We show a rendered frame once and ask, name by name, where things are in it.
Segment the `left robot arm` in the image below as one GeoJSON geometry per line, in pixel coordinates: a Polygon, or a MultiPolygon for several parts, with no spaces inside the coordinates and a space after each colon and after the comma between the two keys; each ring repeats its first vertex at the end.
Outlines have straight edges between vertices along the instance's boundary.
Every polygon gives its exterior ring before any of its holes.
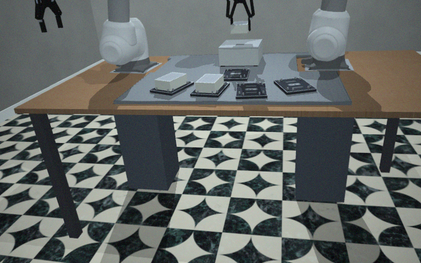
{"type": "Polygon", "coordinates": [[[349,69],[345,62],[350,15],[347,0],[322,0],[314,12],[307,40],[310,58],[301,59],[309,69],[349,69]]]}

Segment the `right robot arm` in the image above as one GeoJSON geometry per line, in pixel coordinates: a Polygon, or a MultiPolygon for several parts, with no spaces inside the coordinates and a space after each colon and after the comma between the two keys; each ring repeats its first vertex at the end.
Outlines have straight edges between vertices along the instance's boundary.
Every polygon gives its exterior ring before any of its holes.
{"type": "Polygon", "coordinates": [[[116,72],[145,72],[150,61],[146,32],[141,21],[129,17],[129,0],[107,0],[108,19],[99,44],[102,58],[118,66],[116,72]]]}

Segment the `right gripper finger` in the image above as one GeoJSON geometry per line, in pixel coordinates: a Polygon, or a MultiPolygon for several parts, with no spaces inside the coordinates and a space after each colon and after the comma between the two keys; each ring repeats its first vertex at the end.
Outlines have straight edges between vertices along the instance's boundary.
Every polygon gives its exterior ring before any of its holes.
{"type": "Polygon", "coordinates": [[[42,32],[47,32],[47,29],[46,29],[46,26],[45,26],[45,23],[44,23],[44,19],[43,19],[45,8],[47,7],[47,4],[48,4],[47,0],[45,0],[44,6],[41,5],[40,0],[35,0],[35,19],[38,20],[42,32]]]}
{"type": "Polygon", "coordinates": [[[51,6],[49,8],[56,15],[55,17],[56,17],[58,28],[63,28],[62,21],[61,21],[62,12],[61,12],[59,6],[57,5],[55,0],[52,0],[52,1],[48,0],[48,2],[51,4],[51,6]]]}

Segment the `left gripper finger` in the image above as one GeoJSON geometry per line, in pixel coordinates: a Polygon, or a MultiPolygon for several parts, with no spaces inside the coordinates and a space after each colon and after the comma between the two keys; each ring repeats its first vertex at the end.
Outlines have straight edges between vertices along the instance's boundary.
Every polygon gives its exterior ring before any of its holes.
{"type": "Polygon", "coordinates": [[[242,3],[244,5],[245,10],[246,10],[247,15],[248,15],[248,30],[250,31],[251,30],[251,20],[253,19],[253,16],[255,15],[253,1],[250,0],[252,14],[250,13],[250,11],[248,9],[246,1],[242,0],[242,3]]]}
{"type": "Polygon", "coordinates": [[[237,5],[237,0],[234,1],[232,10],[231,10],[231,14],[229,15],[229,11],[230,11],[230,0],[227,0],[227,6],[226,6],[226,17],[229,18],[229,21],[231,21],[231,24],[233,24],[233,14],[237,5]]]}

